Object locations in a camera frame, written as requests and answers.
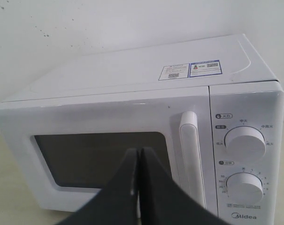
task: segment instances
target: white knob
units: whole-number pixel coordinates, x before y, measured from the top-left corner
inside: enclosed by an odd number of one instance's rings
[[[253,127],[236,127],[225,136],[226,151],[234,160],[253,162],[265,155],[266,146],[260,131]]]
[[[226,181],[229,197],[238,204],[252,205],[263,198],[261,180],[250,173],[236,173]]]

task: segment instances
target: dark glass window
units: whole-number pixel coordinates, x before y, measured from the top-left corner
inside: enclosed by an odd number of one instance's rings
[[[36,135],[35,140],[62,187],[102,188],[128,148],[152,147],[171,175],[166,140],[158,132]]]

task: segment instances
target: control panel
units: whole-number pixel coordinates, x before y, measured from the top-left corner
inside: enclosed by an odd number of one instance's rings
[[[280,85],[213,86],[210,101],[218,216],[234,225],[273,224],[284,103]]]

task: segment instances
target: qr code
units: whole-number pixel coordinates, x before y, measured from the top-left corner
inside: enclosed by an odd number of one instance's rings
[[[179,77],[179,73],[177,74],[169,74],[168,78],[174,78],[174,77]]]
[[[207,67],[217,67],[219,64],[217,62],[215,63],[208,63]]]

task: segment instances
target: microwave top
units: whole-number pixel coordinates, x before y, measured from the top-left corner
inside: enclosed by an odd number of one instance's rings
[[[277,80],[245,35],[81,57],[3,102]]]

